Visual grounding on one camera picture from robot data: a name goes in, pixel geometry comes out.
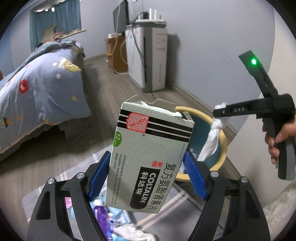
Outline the person's right hand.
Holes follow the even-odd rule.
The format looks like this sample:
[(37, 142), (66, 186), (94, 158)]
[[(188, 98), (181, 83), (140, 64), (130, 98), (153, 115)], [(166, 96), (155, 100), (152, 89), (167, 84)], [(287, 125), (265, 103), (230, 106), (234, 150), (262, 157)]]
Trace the person's right hand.
[(262, 131), (265, 132), (265, 142), (268, 145), (268, 152), (271, 156), (271, 162), (272, 164), (275, 164), (279, 155), (280, 155), (280, 150), (275, 147), (275, 144), (278, 144), (280, 142), (285, 141), (289, 137), (293, 137), (295, 141), (295, 136), (296, 136), (296, 123), (295, 123), (295, 117), (285, 123), (283, 127), (281, 128), (280, 132), (278, 135), (273, 138), (271, 137), (265, 128), (265, 124), (262, 126)]

